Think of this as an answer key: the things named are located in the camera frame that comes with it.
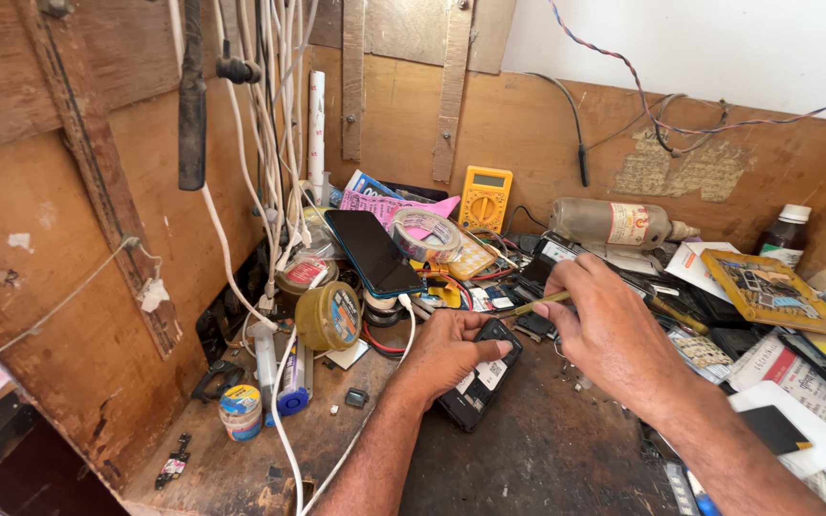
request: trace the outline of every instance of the blue phone case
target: blue phone case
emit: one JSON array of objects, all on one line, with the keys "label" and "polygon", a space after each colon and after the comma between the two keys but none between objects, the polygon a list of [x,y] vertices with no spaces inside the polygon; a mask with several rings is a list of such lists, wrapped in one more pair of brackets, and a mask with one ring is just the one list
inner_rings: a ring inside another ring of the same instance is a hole
[{"label": "blue phone case", "polygon": [[359,269],[359,265],[356,264],[355,259],[352,258],[352,253],[350,252],[349,249],[346,248],[346,245],[343,243],[343,239],[339,238],[339,233],[338,233],[337,229],[333,227],[333,223],[330,222],[330,217],[328,217],[328,214],[329,214],[329,211],[324,212],[324,219],[327,220],[327,226],[329,226],[330,229],[333,229],[333,234],[337,237],[337,241],[339,242],[339,246],[342,247],[343,251],[345,251],[347,256],[350,257],[350,263],[352,264],[352,267],[356,270],[356,272],[359,273],[359,277],[361,277],[362,285],[365,286],[365,290],[368,290],[368,293],[371,294],[373,298],[375,298],[375,299],[390,299],[390,298],[396,298],[397,296],[399,296],[401,294],[417,294],[419,292],[424,292],[426,290],[426,287],[419,287],[419,288],[413,288],[413,289],[410,289],[410,290],[398,290],[396,292],[388,292],[386,294],[375,294],[373,289],[372,289],[372,284],[369,283],[368,278],[365,277],[364,274],[362,274],[361,270]]}]

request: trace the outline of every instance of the dirty plastic bottle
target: dirty plastic bottle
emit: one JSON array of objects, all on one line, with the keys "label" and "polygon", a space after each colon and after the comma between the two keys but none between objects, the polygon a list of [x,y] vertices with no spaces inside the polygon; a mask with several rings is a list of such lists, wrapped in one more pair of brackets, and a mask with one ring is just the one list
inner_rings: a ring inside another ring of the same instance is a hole
[{"label": "dirty plastic bottle", "polygon": [[699,229],[669,220],[657,205],[612,203],[560,197],[554,201],[549,229],[583,244],[646,251],[665,240],[695,237]]},{"label": "dirty plastic bottle", "polygon": [[806,222],[810,213],[811,208],[806,205],[783,206],[779,218],[757,237],[751,254],[776,258],[790,268],[796,268],[809,244]]}]

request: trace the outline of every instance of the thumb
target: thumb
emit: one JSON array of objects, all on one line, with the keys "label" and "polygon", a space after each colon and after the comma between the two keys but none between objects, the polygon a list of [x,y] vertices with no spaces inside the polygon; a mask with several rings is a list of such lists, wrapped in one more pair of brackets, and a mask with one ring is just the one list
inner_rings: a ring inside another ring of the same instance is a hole
[{"label": "thumb", "polygon": [[476,346],[476,364],[499,360],[512,351],[512,344],[509,341],[480,341],[474,343],[474,346]]},{"label": "thumb", "polygon": [[534,311],[556,325],[556,331],[565,343],[568,339],[579,337],[582,333],[579,318],[560,303],[543,302],[534,305]]}]

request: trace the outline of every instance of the pink paper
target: pink paper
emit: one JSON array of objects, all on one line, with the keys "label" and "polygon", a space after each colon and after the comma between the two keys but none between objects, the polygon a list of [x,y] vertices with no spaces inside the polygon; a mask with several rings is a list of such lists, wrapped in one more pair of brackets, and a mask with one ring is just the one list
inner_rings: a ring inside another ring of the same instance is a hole
[{"label": "pink paper", "polygon": [[[436,215],[448,217],[448,215],[453,211],[454,206],[458,205],[459,200],[461,200],[461,196],[454,195],[453,197],[448,197],[447,199],[439,201],[435,204],[423,204],[415,201],[396,199],[394,197],[366,195],[364,193],[347,189],[343,192],[343,201],[339,203],[339,209],[360,209],[364,211],[371,211],[374,214],[374,217],[378,219],[378,222],[381,222],[382,227],[386,230],[387,225],[391,222],[391,217],[394,216],[394,212],[402,207],[418,207],[425,209],[426,211],[431,211]],[[419,228],[407,228],[407,232],[410,236],[419,240],[422,240],[429,235],[429,231]]]}]

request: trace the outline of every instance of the phone screen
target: phone screen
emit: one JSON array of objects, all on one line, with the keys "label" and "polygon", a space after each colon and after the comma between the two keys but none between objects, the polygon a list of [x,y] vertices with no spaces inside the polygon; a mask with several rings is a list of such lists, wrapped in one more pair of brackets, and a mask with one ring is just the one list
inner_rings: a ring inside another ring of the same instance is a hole
[{"label": "phone screen", "polygon": [[422,290],[419,275],[372,213],[330,209],[324,217],[374,295]]}]

